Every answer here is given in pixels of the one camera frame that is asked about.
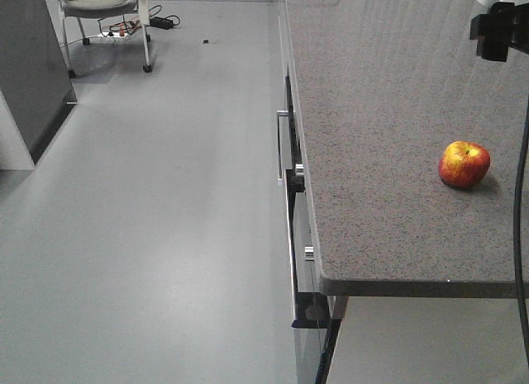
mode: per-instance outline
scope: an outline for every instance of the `kitchen counter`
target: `kitchen counter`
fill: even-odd
[[[476,0],[286,0],[320,291],[514,297],[512,200],[529,55],[475,55]],[[454,140],[492,163],[471,192],[437,164]],[[522,207],[529,276],[529,191]]]

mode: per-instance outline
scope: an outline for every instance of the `black clamp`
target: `black clamp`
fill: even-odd
[[[529,54],[529,3],[496,2],[472,20],[470,39],[483,59],[506,62],[509,47]]]

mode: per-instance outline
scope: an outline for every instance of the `chair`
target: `chair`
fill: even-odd
[[[148,42],[150,37],[147,35],[146,27],[150,23],[149,4],[147,0],[58,0],[60,21],[63,27],[64,40],[64,61],[70,77],[75,77],[72,64],[69,58],[68,40],[66,38],[66,17],[76,17],[83,35],[83,44],[89,45],[90,40],[84,34],[83,24],[80,18],[100,19],[107,17],[116,17],[125,14],[137,14],[140,18],[141,31],[143,35],[143,46],[145,47],[145,64],[143,70],[146,73],[152,71],[152,65],[149,58]]]

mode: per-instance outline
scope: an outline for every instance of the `apple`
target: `apple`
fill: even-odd
[[[469,189],[481,182],[489,166],[490,155],[483,146],[458,140],[439,160],[439,176],[450,186]]]

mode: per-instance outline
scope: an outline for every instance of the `gray floor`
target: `gray floor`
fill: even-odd
[[[72,44],[79,104],[0,177],[6,384],[296,382],[274,6],[163,5],[153,73],[140,36]]]

